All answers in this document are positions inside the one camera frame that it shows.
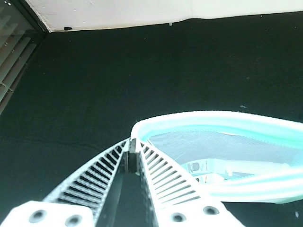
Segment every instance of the screw hole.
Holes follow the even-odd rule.
[[[66,220],[65,225],[67,227],[74,227],[80,224],[81,221],[82,217],[80,215],[73,215]]]
[[[45,210],[37,210],[29,217],[29,222],[38,223],[42,221],[45,218],[45,216],[46,216]]]
[[[171,218],[174,222],[182,222],[182,221],[186,220],[186,217],[183,214],[180,214],[180,213],[172,214]]]
[[[203,211],[207,215],[215,215],[215,214],[219,214],[220,213],[217,208],[212,207],[212,206],[204,207]]]

